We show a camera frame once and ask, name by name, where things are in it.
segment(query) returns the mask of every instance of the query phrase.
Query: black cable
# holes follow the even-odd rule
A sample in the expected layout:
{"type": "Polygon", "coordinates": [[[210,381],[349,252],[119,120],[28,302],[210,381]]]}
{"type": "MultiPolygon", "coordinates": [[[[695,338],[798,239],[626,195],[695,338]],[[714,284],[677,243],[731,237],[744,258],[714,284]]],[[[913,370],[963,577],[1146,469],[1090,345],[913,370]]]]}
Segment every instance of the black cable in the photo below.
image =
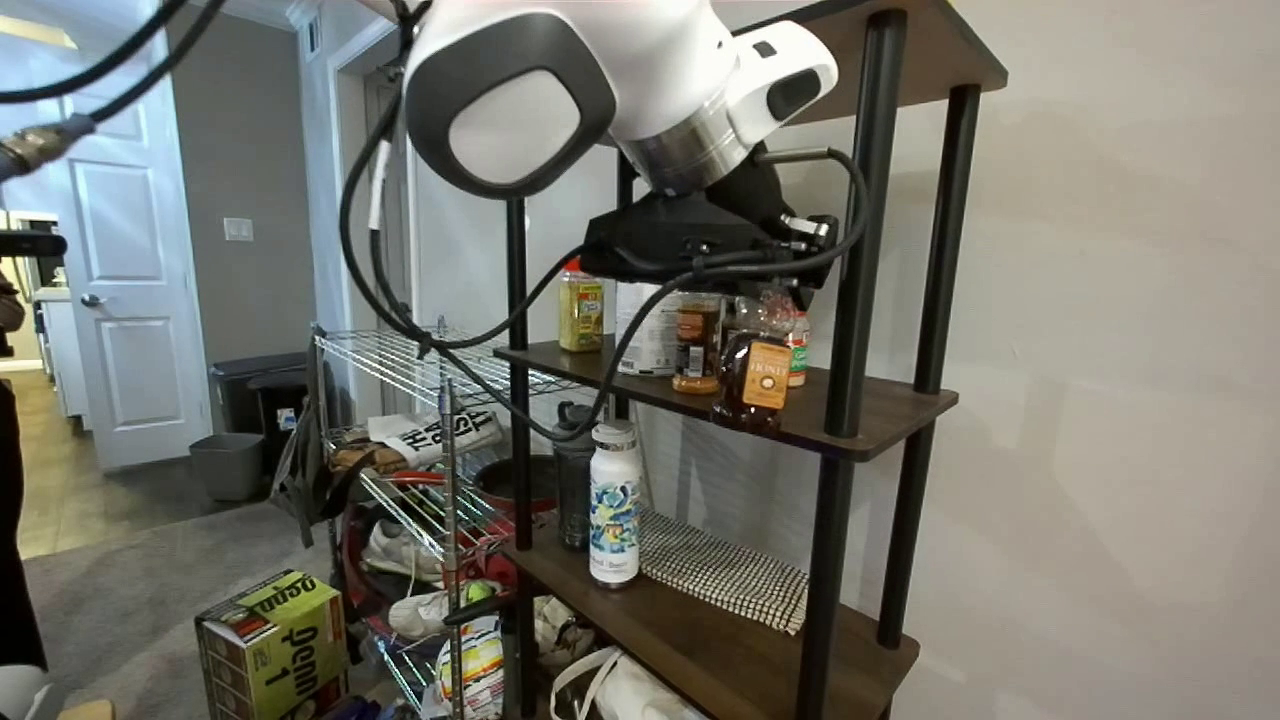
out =
{"type": "Polygon", "coordinates": [[[199,35],[210,30],[210,24],[220,16],[227,0],[210,0],[203,13],[198,16],[198,24],[176,40],[176,47],[150,69],[150,77],[141,77],[127,90],[119,90],[118,100],[110,100],[105,107],[88,112],[94,123],[105,123],[112,117],[119,117],[127,103],[135,103],[141,97],[150,97],[180,59],[192,54],[192,47],[199,45],[199,35]]]}
{"type": "Polygon", "coordinates": [[[386,127],[395,123],[395,112],[399,112],[399,90],[394,97],[394,103],[386,107],[386,117],[377,120],[377,132],[365,141],[365,146],[358,153],[358,162],[349,167],[349,181],[343,181],[343,195],[339,195],[339,207],[335,207],[335,237],[339,237],[339,252],[343,252],[343,264],[349,264],[349,275],[358,284],[358,293],[365,295],[365,302],[373,307],[377,320],[386,320],[394,332],[408,334],[408,338],[426,338],[417,327],[408,327],[399,320],[399,310],[390,310],[381,302],[381,295],[368,287],[368,275],[358,258],[358,239],[353,239],[353,205],[358,205],[358,186],[365,181],[365,167],[377,153],[377,143],[386,141],[386,127]]]}
{"type": "Polygon", "coordinates": [[[411,26],[417,26],[430,13],[433,13],[433,0],[417,3],[417,6],[408,13],[411,26]]]}
{"type": "Polygon", "coordinates": [[[725,266],[725,264],[754,264],[754,258],[768,258],[768,246],[750,246],[750,252],[715,252],[715,256],[691,256],[689,264],[658,264],[643,258],[627,246],[613,246],[622,258],[627,258],[627,266],[650,273],[650,275],[677,275],[677,273],[691,273],[691,266],[725,266]]]}
{"type": "Polygon", "coordinates": [[[399,54],[411,52],[411,16],[404,6],[404,0],[394,0],[394,13],[395,13],[395,26],[399,26],[399,54]]]}
{"type": "MultiPolygon", "coordinates": [[[[798,162],[799,162],[799,158],[834,158],[834,162],[842,162],[842,167],[847,172],[852,190],[847,190],[847,223],[845,223],[842,243],[834,243],[834,246],[822,252],[822,256],[785,258],[785,264],[691,266],[691,273],[682,273],[677,278],[660,284],[660,287],[636,307],[632,324],[618,334],[613,358],[610,358],[610,369],[606,369],[606,381],[599,381],[599,387],[595,387],[595,399],[591,399],[590,414],[599,414],[599,410],[606,410],[627,345],[636,338],[636,332],[641,332],[641,324],[650,320],[650,310],[653,310],[660,298],[669,298],[677,287],[685,287],[685,284],[691,284],[691,278],[710,278],[710,275],[781,275],[781,273],[810,273],[810,266],[825,266],[825,264],[834,264],[834,258],[842,258],[842,256],[852,252],[852,243],[864,237],[864,223],[869,223],[869,216],[858,213],[858,205],[864,205],[864,195],[869,195],[869,181],[858,172],[852,154],[845,154],[845,153],[814,153],[814,154],[798,154],[798,162]]],[[[462,369],[476,387],[485,387],[495,402],[503,402],[515,418],[526,418],[533,433],[541,433],[543,440],[561,444],[561,440],[577,440],[577,434],[591,433],[590,423],[577,426],[577,433],[554,433],[554,426],[543,426],[541,418],[533,418],[528,410],[513,406],[513,402],[503,399],[503,393],[492,387],[479,370],[471,370],[462,354],[452,354],[450,348],[439,348],[439,354],[445,354],[452,369],[462,369]]]]}
{"type": "MultiPolygon", "coordinates": [[[[399,334],[417,338],[421,352],[439,352],[439,358],[450,358],[455,370],[465,370],[476,387],[485,387],[503,410],[513,410],[515,418],[526,418],[533,433],[541,433],[541,434],[548,434],[548,440],[577,440],[577,434],[591,433],[590,423],[577,426],[577,433],[543,426],[536,414],[528,414],[526,406],[515,406],[499,387],[492,387],[471,362],[465,362],[465,358],[455,354],[455,348],[485,345],[485,338],[499,334],[503,327],[513,327],[513,320],[521,320],[521,314],[533,307],[533,298],[554,284],[554,275],[558,275],[558,273],[570,264],[570,256],[577,256],[581,246],[572,246],[572,252],[536,284],[536,293],[526,295],[526,302],[521,302],[503,324],[495,324],[492,332],[479,332],[479,334],[471,334],[471,338],[438,338],[433,332],[426,332],[426,327],[408,314],[408,307],[395,298],[395,293],[394,293],[394,284],[390,284],[390,273],[381,266],[381,258],[386,258],[386,252],[381,252],[381,228],[368,228],[368,239],[373,239],[373,258],[377,258],[377,284],[381,284],[386,295],[377,295],[377,293],[368,287],[368,275],[362,273],[362,264],[358,264],[358,243],[353,243],[353,205],[358,205],[358,184],[365,181],[377,143],[386,143],[386,141],[394,137],[395,117],[399,117],[399,90],[395,90],[395,100],[390,103],[390,112],[381,117],[377,132],[365,141],[365,146],[362,146],[362,154],[358,154],[358,162],[353,162],[353,172],[349,172],[349,181],[343,181],[339,243],[343,243],[343,264],[349,264],[362,295],[368,298],[368,307],[373,307],[390,327],[395,327],[399,334]]],[[[852,184],[858,184],[852,200],[864,200],[864,176],[858,172],[858,162],[852,162],[847,154],[842,154],[842,153],[814,153],[814,154],[785,154],[781,162],[788,162],[788,158],[838,158],[838,162],[852,176],[852,184]]],[[[650,320],[650,310],[653,310],[663,295],[674,295],[677,287],[685,287],[685,284],[691,284],[691,278],[710,278],[710,275],[725,275],[725,278],[728,278],[728,275],[781,275],[781,273],[825,266],[825,264],[842,258],[842,256],[861,239],[861,230],[864,230],[864,213],[858,213],[858,218],[847,218],[847,228],[845,228],[845,239],[834,243],[834,246],[822,252],[822,256],[785,258],[785,264],[775,264],[775,258],[774,258],[774,264],[731,264],[731,266],[710,264],[710,266],[691,266],[691,273],[682,273],[677,278],[660,284],[660,287],[636,307],[632,324],[618,334],[610,370],[606,370],[606,381],[599,381],[599,387],[595,387],[595,399],[591,399],[590,414],[599,414],[599,410],[606,410],[627,345],[636,338],[641,324],[650,320]]]]}
{"type": "Polygon", "coordinates": [[[105,77],[112,77],[123,59],[134,59],[134,52],[141,52],[176,13],[183,6],[183,0],[165,0],[134,35],[123,35],[123,45],[118,45],[110,54],[99,54],[95,62],[88,62],[78,77],[51,81],[51,84],[37,84],[37,88],[0,88],[0,103],[37,103],[49,97],[67,97],[82,90],[105,77]]]}

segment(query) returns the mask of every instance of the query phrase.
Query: bottle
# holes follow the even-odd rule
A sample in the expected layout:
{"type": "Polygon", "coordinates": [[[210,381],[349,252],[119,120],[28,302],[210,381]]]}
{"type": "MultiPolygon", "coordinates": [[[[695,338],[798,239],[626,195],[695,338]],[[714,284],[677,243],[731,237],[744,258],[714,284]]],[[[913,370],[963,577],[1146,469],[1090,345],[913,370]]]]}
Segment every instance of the bottle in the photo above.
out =
{"type": "Polygon", "coordinates": [[[719,377],[714,358],[715,338],[715,302],[689,295],[677,310],[677,377],[674,393],[715,397],[719,377]]]}
{"type": "Polygon", "coordinates": [[[561,348],[606,348],[606,284],[590,275],[581,258],[570,258],[561,273],[561,348]]]}
{"type": "Polygon", "coordinates": [[[810,314],[799,310],[799,302],[785,287],[763,293],[759,302],[768,310],[768,324],[788,332],[788,348],[793,348],[793,381],[788,381],[788,387],[805,387],[810,314]]]}
{"type": "MultiPolygon", "coordinates": [[[[660,284],[618,284],[613,302],[613,332],[626,334],[636,320],[641,302],[650,302],[660,284]]],[[[626,348],[622,370],[626,377],[674,377],[677,370],[677,295],[663,295],[643,324],[636,327],[632,345],[626,348]]]]}
{"type": "Polygon", "coordinates": [[[719,352],[715,414],[754,433],[775,433],[788,406],[793,348],[768,307],[744,298],[719,352]]]}
{"type": "Polygon", "coordinates": [[[627,423],[591,426],[591,546],[595,585],[622,589],[641,577],[641,448],[627,423]]]}
{"type": "MultiPolygon", "coordinates": [[[[561,433],[577,433],[591,423],[590,402],[563,399],[561,406],[561,433]]],[[[558,440],[561,458],[561,483],[558,483],[558,517],[561,517],[561,544],[572,553],[590,546],[590,519],[591,519],[591,434],[558,440]]]]}

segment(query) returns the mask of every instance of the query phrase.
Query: light switch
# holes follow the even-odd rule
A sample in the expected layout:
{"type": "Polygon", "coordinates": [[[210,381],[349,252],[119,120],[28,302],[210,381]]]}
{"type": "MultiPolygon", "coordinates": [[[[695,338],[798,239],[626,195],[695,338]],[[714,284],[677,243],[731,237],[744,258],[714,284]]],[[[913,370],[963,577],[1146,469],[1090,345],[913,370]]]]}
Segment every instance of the light switch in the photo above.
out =
{"type": "Polygon", "coordinates": [[[224,239],[227,243],[253,243],[253,218],[250,216],[224,216],[224,239]]]}

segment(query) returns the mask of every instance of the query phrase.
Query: cardboard box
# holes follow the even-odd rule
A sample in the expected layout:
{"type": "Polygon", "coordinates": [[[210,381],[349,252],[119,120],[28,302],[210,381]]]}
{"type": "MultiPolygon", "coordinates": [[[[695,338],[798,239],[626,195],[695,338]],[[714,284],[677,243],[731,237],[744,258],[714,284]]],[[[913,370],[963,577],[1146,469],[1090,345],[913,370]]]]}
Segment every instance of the cardboard box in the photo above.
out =
{"type": "Polygon", "coordinates": [[[198,615],[211,720],[312,720],[343,701],[349,628],[339,592],[280,572],[198,615]]]}

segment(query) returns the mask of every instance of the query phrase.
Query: person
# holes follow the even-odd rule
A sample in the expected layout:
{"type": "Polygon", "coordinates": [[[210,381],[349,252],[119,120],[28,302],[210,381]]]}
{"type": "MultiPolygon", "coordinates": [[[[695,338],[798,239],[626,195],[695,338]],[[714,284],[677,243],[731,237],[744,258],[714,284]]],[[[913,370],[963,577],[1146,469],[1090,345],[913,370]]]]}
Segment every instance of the person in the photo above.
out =
{"type": "Polygon", "coordinates": [[[0,354],[11,354],[7,332],[26,327],[28,307],[17,298],[17,287],[0,273],[0,354]]]}
{"type": "Polygon", "coordinates": [[[28,597],[17,523],[26,517],[26,456],[11,387],[0,381],[0,666],[49,666],[37,609],[28,597]]]}
{"type": "MultiPolygon", "coordinates": [[[[26,302],[17,298],[7,275],[0,275],[0,354],[7,352],[3,332],[26,324],[26,302]]],[[[28,572],[17,546],[17,523],[26,517],[26,450],[17,423],[11,383],[0,381],[0,717],[28,717],[49,703],[49,659],[28,592],[28,572]]]]}

